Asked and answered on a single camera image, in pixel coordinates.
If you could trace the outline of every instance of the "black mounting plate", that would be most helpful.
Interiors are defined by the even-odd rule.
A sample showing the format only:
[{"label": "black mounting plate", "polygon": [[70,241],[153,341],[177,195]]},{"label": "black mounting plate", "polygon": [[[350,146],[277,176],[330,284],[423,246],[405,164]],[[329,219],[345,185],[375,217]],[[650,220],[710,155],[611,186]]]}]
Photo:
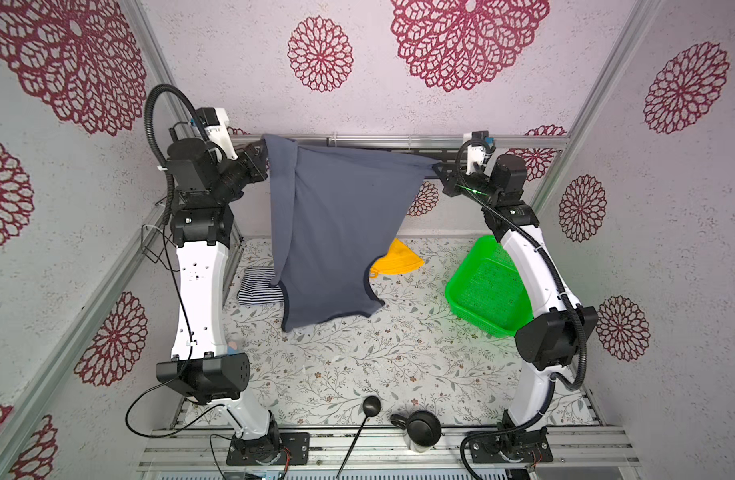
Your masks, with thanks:
[{"label": "black mounting plate", "polygon": [[516,462],[546,463],[554,460],[549,443],[546,442],[546,427],[532,432],[517,433],[510,440],[513,441],[511,446],[510,442],[496,444],[472,440],[469,443],[469,451],[473,463],[512,463],[501,455],[502,449],[506,449],[507,455]]},{"label": "black mounting plate", "polygon": [[[290,450],[290,465],[306,465],[309,461],[309,438],[308,433],[280,433],[280,443],[283,447]],[[283,466],[287,462],[287,455],[284,450],[276,457],[276,460],[270,465]],[[243,457],[237,448],[229,448],[226,465],[232,467],[238,466],[258,466],[260,465],[252,457]]]}]

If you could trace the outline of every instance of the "black ladle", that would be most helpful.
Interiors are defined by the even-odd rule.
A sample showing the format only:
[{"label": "black ladle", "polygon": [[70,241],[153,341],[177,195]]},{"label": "black ladle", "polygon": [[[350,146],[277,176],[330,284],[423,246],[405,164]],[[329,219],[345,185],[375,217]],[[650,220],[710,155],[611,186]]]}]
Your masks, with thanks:
[{"label": "black ladle", "polygon": [[351,447],[349,447],[349,452],[343,459],[343,463],[340,465],[340,470],[338,470],[338,475],[335,475],[335,478],[339,478],[340,473],[343,472],[343,467],[346,466],[346,462],[351,456],[351,451],[354,449],[354,446],[356,445],[356,440],[360,437],[360,434],[362,433],[362,428],[364,428],[365,423],[367,423],[367,419],[381,413],[381,399],[374,395],[365,398],[365,401],[362,402],[362,410],[365,412],[365,419],[362,421],[362,426],[360,427],[360,429],[356,431],[354,441],[351,443]]}]

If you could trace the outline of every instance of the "metal bar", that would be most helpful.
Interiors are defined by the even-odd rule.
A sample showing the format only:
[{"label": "metal bar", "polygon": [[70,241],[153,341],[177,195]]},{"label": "metal bar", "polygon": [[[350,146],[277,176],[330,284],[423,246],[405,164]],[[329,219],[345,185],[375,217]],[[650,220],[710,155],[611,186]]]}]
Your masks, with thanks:
[{"label": "metal bar", "polygon": [[[300,144],[321,147],[379,148],[383,150],[458,150],[462,135],[310,135],[289,134],[283,137]],[[231,135],[234,145],[260,140],[260,135]],[[563,149],[569,142],[566,136],[493,135],[496,148],[554,148]]]},{"label": "metal bar", "polygon": [[180,414],[183,412],[183,404],[186,403],[186,397],[182,396],[180,398],[180,401],[178,402],[178,408],[175,410],[175,413],[173,414],[172,422],[170,422],[170,430],[175,430],[178,427],[178,420],[180,419]]},{"label": "metal bar", "polygon": [[605,420],[605,414],[603,413],[603,410],[599,408],[599,402],[597,402],[597,397],[592,389],[589,389],[588,386],[584,386],[583,391],[586,394],[586,398],[589,400],[589,409],[596,415],[599,425],[607,426],[608,423]]},{"label": "metal bar", "polygon": [[[143,11],[141,2],[139,0],[118,0],[118,4],[122,9],[122,14],[127,18],[128,24],[130,24],[130,28],[135,36],[135,40],[138,42],[138,46],[141,48],[142,54],[148,61],[151,77],[158,84],[166,83],[175,85],[175,79],[170,72],[167,61],[164,59],[164,54],[159,47],[157,38],[151,30],[151,24],[148,22],[148,17]],[[190,116],[186,108],[180,104],[177,98],[167,94],[164,96],[164,99],[173,118],[177,118],[179,121],[189,120]]]},{"label": "metal bar", "polygon": [[[366,429],[357,443],[350,460],[350,469],[369,468],[460,468],[458,446],[463,437],[473,429],[494,428],[443,427],[443,436],[437,445],[423,455],[411,452],[404,443],[402,433],[392,427]],[[357,427],[349,428],[283,428],[286,432],[309,432],[309,464],[296,467],[304,470],[337,468],[349,448]],[[170,438],[156,438],[148,442],[144,450],[139,471],[197,471],[210,468],[212,453],[208,443],[210,434],[228,436],[229,428],[208,428],[178,433]],[[631,447],[629,438],[621,427],[549,427],[547,435],[555,461],[544,468],[570,466],[638,466],[639,460]],[[214,438],[213,447],[219,463],[228,452],[229,443],[223,438]],[[527,463],[510,464],[510,468],[527,466]],[[497,468],[503,465],[482,466]],[[266,467],[252,467],[250,470]]]},{"label": "metal bar", "polygon": [[[143,223],[158,224],[163,209],[163,206],[156,206]],[[150,246],[158,234],[158,230],[149,229],[144,235],[144,245]],[[135,274],[144,258],[140,247],[140,230],[136,229],[122,254],[84,304],[55,349],[42,363],[42,367],[7,417],[4,429],[0,431],[0,478],[7,476],[10,467],[42,420],[45,408],[48,407],[53,393],[60,387],[65,373],[71,371],[122,294],[124,286]]]},{"label": "metal bar", "polygon": [[231,289],[231,282],[234,281],[234,276],[237,274],[237,268],[239,262],[242,260],[242,235],[237,225],[237,220],[234,219],[234,225],[231,228],[231,244],[228,250],[228,260],[226,262],[226,272],[224,273],[223,279],[223,302],[222,305],[226,305],[228,300],[228,291]]},{"label": "metal bar", "polygon": [[533,210],[538,218],[543,214],[546,202],[557,185],[563,180],[575,156],[580,151],[586,138],[591,133],[594,122],[603,110],[605,102],[610,97],[615,85],[623,76],[627,65],[647,33],[663,0],[638,0],[629,13],[621,34],[616,40],[610,55],[597,77],[594,87],[586,98],[578,117],[570,128],[570,142],[561,154],[557,154],[549,164],[544,181],[538,187],[533,197]]}]

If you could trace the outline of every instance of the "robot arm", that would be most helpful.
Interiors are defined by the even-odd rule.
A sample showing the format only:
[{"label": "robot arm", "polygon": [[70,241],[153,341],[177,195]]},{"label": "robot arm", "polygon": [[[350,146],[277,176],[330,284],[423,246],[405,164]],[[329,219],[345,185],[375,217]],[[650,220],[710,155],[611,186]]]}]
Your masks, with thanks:
[{"label": "robot arm", "polygon": [[[464,466],[474,478],[478,477],[465,456],[465,447],[474,438],[510,462],[539,456],[551,461],[548,447],[542,447],[547,445],[543,415],[552,399],[554,381],[562,380],[569,389],[580,387],[585,374],[585,339],[597,322],[595,309],[583,307],[557,272],[538,219],[521,200],[527,177],[525,161],[515,155],[500,155],[491,174],[485,175],[487,158],[495,150],[487,136],[486,131],[474,132],[459,150],[456,164],[438,165],[435,171],[443,182],[443,193],[465,195],[482,207],[487,226],[519,272],[533,308],[533,321],[515,335],[523,359],[522,374],[512,404],[504,412],[503,429],[473,434],[460,446]],[[464,170],[461,160],[464,153],[471,153],[472,146],[484,149],[485,154],[475,151],[475,161],[467,161]],[[570,382],[568,365],[576,352],[579,369]]]},{"label": "robot arm", "polygon": [[220,328],[221,283],[230,248],[234,215],[229,203],[242,197],[250,183],[266,180],[263,142],[237,151],[222,108],[194,110],[175,87],[159,85],[146,102],[153,111],[163,92],[175,94],[190,111],[199,138],[179,139],[164,159],[153,139],[151,115],[145,116],[146,132],[161,169],[178,183],[178,195],[169,190],[168,205],[175,203],[170,231],[177,246],[180,273],[180,308],[170,362],[157,364],[157,379],[200,405],[219,410],[234,427],[234,449],[253,462],[274,462],[280,457],[280,435],[274,416],[251,392],[250,361],[245,353],[229,355]]}]

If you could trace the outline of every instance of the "wall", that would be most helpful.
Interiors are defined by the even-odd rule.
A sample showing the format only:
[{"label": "wall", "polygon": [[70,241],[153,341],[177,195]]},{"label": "wall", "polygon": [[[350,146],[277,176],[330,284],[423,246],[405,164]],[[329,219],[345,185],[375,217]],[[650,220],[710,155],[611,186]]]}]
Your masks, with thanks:
[{"label": "wall", "polygon": [[648,478],[735,478],[735,1],[661,8],[560,186],[543,229],[599,306],[603,414]]},{"label": "wall", "polygon": [[37,6],[0,2],[0,426],[164,194],[118,5]]},{"label": "wall", "polygon": [[[152,250],[159,252],[161,241]],[[170,255],[175,258],[174,249]],[[156,385],[156,364],[167,361],[178,297],[163,265],[147,260],[124,288],[116,307],[68,372],[46,409],[32,443],[12,472],[28,478],[38,458],[38,480],[132,478],[147,442],[124,424],[127,408]],[[133,428],[150,433],[170,424],[180,396],[156,389],[136,404]]]},{"label": "wall", "polygon": [[[564,134],[634,4],[443,3],[142,0],[194,104],[226,107],[237,133],[278,134]],[[528,200],[552,158],[529,156]],[[233,206],[243,234],[270,235],[268,188]],[[488,233],[439,182],[422,193],[400,234]]]}]

